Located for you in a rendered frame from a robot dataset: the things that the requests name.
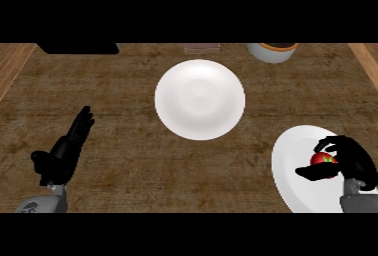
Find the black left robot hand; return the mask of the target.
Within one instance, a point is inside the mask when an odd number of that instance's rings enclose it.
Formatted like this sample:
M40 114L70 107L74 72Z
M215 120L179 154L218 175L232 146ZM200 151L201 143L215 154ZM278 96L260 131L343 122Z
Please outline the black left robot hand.
M68 133L58 139L52 150L49 152L36 150L32 153L34 170L42 175L42 186L66 185L70 182L94 124L91 107L85 106Z

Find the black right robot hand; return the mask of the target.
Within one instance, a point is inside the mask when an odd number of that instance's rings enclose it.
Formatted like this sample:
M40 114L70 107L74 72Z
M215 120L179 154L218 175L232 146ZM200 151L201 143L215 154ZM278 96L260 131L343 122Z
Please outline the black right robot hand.
M362 191L373 191L378 186L378 170L373 158L358 141L345 135L327 136L319 140L314 149L317 153L321 150L337 152L337 162L322 162L299 167L296 173L311 181L343 174L346 180L355 179L361 182Z

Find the red tomato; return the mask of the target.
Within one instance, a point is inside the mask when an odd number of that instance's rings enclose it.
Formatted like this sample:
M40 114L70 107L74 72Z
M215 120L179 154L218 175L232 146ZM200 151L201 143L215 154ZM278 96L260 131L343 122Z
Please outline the red tomato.
M318 152L311 158L311 164L317 165L321 163L337 163L337 158L327 152Z

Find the white oval plate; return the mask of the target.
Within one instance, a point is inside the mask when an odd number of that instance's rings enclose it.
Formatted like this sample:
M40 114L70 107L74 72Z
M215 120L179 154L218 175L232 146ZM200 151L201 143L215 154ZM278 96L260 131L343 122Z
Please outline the white oval plate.
M297 173L299 167L311 166L315 146L327 136L339 136L330 130L300 125L278 137L272 151L272 174L283 199L296 213L342 213L340 197L345 195L345 177L311 181ZM378 186L361 194L378 194Z
M221 63L195 59L164 73L156 89L156 111L167 129L190 140L222 137L246 109L238 76Z

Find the black appliance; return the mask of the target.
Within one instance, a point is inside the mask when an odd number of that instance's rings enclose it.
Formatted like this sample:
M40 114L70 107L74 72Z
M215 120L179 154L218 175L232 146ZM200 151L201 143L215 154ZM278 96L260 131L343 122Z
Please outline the black appliance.
M48 54L117 54L116 43L39 43Z

